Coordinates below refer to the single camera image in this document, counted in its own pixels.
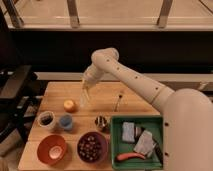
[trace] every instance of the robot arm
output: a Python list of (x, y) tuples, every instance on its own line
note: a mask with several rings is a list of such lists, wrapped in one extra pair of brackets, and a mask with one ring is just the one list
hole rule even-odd
[(98, 83), (104, 72), (111, 73), (162, 113), (164, 103), (174, 91), (120, 64), (118, 58), (118, 51), (114, 48), (95, 51), (92, 54), (93, 63), (83, 76), (84, 86)]
[(213, 171), (213, 105), (193, 89), (174, 92), (117, 62), (118, 52), (108, 48), (92, 54), (83, 75), (83, 88), (111, 73), (163, 114), (164, 171)]

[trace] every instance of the small cup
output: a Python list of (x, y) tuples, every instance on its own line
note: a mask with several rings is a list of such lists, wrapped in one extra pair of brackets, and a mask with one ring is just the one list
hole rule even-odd
[(57, 126), (56, 118), (53, 112), (45, 111), (38, 115), (38, 125), (50, 132), (54, 132)]
[(59, 126), (65, 131), (71, 131), (73, 122), (70, 114), (65, 114), (59, 118)]

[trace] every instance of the small bowl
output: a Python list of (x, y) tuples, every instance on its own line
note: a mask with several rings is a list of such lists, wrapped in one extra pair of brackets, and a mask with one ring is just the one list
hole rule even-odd
[(44, 138), (38, 146), (38, 159), (47, 165), (53, 165), (63, 158), (67, 144), (60, 135), (50, 135)]
[(99, 163), (107, 156), (108, 141), (99, 132), (88, 132), (78, 141), (77, 151), (82, 161), (86, 163)]

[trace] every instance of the gray cloth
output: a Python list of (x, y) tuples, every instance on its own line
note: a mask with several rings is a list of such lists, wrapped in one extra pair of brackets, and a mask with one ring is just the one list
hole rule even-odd
[(123, 123), (122, 141), (127, 143), (135, 142), (135, 124), (133, 122)]

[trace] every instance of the tray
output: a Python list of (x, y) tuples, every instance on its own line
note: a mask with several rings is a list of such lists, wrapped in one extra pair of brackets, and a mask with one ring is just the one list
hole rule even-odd
[(134, 122), (136, 126), (143, 126), (152, 132), (153, 137), (159, 143), (160, 148), (163, 146), (163, 119), (158, 115), (146, 116), (113, 116), (111, 118), (111, 160), (112, 167), (115, 170), (161, 170), (162, 164), (154, 153), (151, 158), (141, 160), (138, 158), (128, 159), (118, 162), (115, 157), (118, 154), (132, 152), (135, 144), (128, 144), (122, 141), (122, 124), (123, 122)]

